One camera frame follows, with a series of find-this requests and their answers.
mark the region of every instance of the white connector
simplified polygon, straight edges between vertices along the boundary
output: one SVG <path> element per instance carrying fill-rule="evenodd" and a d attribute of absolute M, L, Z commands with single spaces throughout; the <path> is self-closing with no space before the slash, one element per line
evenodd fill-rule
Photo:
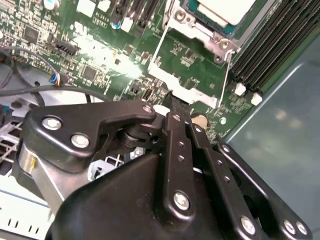
<path fill-rule="evenodd" d="M 254 93 L 251 99 L 251 103 L 258 106 L 262 102 L 262 96 L 259 93 Z"/>
<path fill-rule="evenodd" d="M 238 82 L 235 86 L 234 93 L 238 96 L 242 96 L 246 92 L 246 87 L 241 82 Z"/>
<path fill-rule="evenodd" d="M 125 17 L 121 24 L 121 29 L 128 33 L 133 24 L 134 24 L 134 21 L 130 17 Z"/>

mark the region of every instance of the silver rivet head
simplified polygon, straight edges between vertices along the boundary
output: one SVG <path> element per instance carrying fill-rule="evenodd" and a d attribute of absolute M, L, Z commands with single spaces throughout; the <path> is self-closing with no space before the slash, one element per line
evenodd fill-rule
<path fill-rule="evenodd" d="M 195 130 L 196 130 L 198 133 L 201 133 L 201 129 L 200 129 L 200 127 L 195 126 Z"/>
<path fill-rule="evenodd" d="M 173 115 L 173 118 L 175 119 L 175 120 L 177 120 L 177 121 L 179 121 L 180 122 L 180 116 L 178 115 L 178 114 L 175 114 L 175 115 Z"/>
<path fill-rule="evenodd" d="M 223 148 L 223 150 L 224 150 L 225 152 L 227 152 L 227 153 L 230 152 L 230 149 L 229 149 L 226 145 L 223 145 L 222 148 Z"/>
<path fill-rule="evenodd" d="M 283 224 L 285 226 L 285 229 L 287 229 L 287 231 L 289 233 L 291 233 L 292 235 L 296 234 L 296 230 L 295 230 L 294 226 L 292 226 L 292 224 L 288 220 L 284 220 Z"/>
<path fill-rule="evenodd" d="M 149 105 L 144 105 L 143 110 L 145 110 L 147 113 L 152 113 L 152 109 Z"/>
<path fill-rule="evenodd" d="M 49 130 L 58 130 L 62 127 L 62 123 L 59 119 L 55 117 L 46 117 L 42 120 L 42 125 Z"/>
<path fill-rule="evenodd" d="M 181 210 L 187 210 L 190 206 L 188 197 L 180 191 L 174 193 L 173 200 L 175 205 Z"/>
<path fill-rule="evenodd" d="M 299 221 L 296 222 L 296 226 L 298 227 L 299 231 L 304 234 L 304 235 L 308 235 L 307 229 L 306 227 Z"/>
<path fill-rule="evenodd" d="M 81 148 L 81 149 L 88 147 L 90 143 L 89 138 L 87 138 L 85 135 L 80 133 L 73 135 L 71 137 L 71 142 L 77 148 Z"/>
<path fill-rule="evenodd" d="M 256 233 L 254 224 L 246 216 L 241 217 L 241 224 L 248 234 L 254 235 Z"/>

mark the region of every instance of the white sticker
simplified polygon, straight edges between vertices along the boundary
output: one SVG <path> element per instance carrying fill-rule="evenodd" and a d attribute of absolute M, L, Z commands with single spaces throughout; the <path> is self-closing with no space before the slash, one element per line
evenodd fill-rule
<path fill-rule="evenodd" d="M 110 7 L 110 3 L 111 2 L 109 0 L 100 1 L 98 4 L 98 9 L 100 9 L 103 12 L 106 12 Z"/>
<path fill-rule="evenodd" d="M 79 0 L 76 10 L 84 15 L 87 15 L 89 18 L 92 18 L 96 8 L 96 4 L 90 0 Z"/>

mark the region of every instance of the gray metal panel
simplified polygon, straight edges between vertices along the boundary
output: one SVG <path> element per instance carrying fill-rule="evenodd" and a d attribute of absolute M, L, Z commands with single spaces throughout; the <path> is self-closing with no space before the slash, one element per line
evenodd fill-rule
<path fill-rule="evenodd" d="M 314 231 L 320 228 L 319 48 L 320 37 L 227 136 L 231 146 Z"/>

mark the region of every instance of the metal screw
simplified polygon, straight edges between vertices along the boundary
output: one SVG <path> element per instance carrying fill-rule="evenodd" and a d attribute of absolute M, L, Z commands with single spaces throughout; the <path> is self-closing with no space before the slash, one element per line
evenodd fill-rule
<path fill-rule="evenodd" d="M 173 118 L 180 122 L 180 116 L 178 114 L 173 115 Z"/>
<path fill-rule="evenodd" d="M 224 176 L 224 180 L 227 182 L 227 183 L 230 183 L 230 178 L 228 176 Z"/>
<path fill-rule="evenodd" d="M 188 197 L 180 191 L 174 193 L 173 200 L 175 205 L 181 210 L 187 210 L 190 206 Z"/>
<path fill-rule="evenodd" d="M 73 135 L 71 137 L 71 142 L 73 145 L 81 149 L 88 147 L 90 143 L 89 138 L 81 133 Z"/>
<path fill-rule="evenodd" d="M 304 235 L 308 235 L 307 229 L 305 228 L 305 226 L 301 222 L 297 221 L 296 226 L 298 227 L 298 229 L 301 233 L 303 233 Z"/>
<path fill-rule="evenodd" d="M 195 127 L 195 130 L 198 132 L 198 133 L 201 133 L 201 129 L 199 127 Z"/>
<path fill-rule="evenodd" d="M 143 110 L 145 110 L 147 113 L 152 113 L 152 109 L 149 105 L 144 105 Z"/>
<path fill-rule="evenodd" d="M 178 160 L 180 163 L 182 163 L 185 160 L 185 157 L 182 155 L 179 155 Z"/>
<path fill-rule="evenodd" d="M 219 123 L 221 125 L 225 125 L 227 123 L 227 119 L 225 117 L 220 118 Z"/>
<path fill-rule="evenodd" d="M 241 217 L 241 224 L 248 234 L 254 235 L 256 233 L 254 224 L 246 216 Z"/>
<path fill-rule="evenodd" d="M 221 48 L 222 49 L 227 49 L 229 43 L 227 41 L 224 41 L 222 44 L 221 44 Z"/>
<path fill-rule="evenodd" d="M 62 127 L 62 123 L 59 119 L 55 117 L 46 117 L 42 120 L 42 125 L 49 130 L 58 130 Z"/>
<path fill-rule="evenodd" d="M 223 150 L 224 150 L 225 152 L 227 152 L 227 153 L 230 152 L 230 149 L 229 149 L 226 145 L 223 145 L 222 148 L 223 148 Z"/>
<path fill-rule="evenodd" d="M 295 230 L 294 226 L 292 226 L 292 224 L 288 220 L 284 220 L 283 224 L 289 233 L 291 233 L 292 235 L 296 234 L 296 230 Z"/>
<path fill-rule="evenodd" d="M 186 13 L 182 10 L 179 10 L 175 13 L 174 17 L 178 22 L 182 22 L 186 18 Z"/>

